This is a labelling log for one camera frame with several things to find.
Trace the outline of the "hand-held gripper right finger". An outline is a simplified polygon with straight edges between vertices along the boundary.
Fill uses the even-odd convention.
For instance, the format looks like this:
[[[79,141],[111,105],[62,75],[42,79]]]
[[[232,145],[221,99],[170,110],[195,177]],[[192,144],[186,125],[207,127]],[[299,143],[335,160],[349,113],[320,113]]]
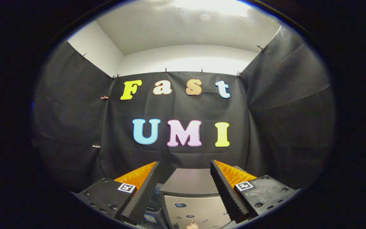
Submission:
[[[217,160],[212,160],[210,174],[230,220],[237,224],[278,210],[300,192],[269,175],[255,177]]]

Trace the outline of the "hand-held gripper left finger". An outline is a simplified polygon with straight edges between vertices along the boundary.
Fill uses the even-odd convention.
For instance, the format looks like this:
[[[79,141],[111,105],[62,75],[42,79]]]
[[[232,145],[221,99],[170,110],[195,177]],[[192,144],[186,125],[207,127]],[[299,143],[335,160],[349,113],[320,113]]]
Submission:
[[[160,162],[152,162],[117,179],[102,178],[71,194],[107,218],[137,226],[144,219],[161,171]]]

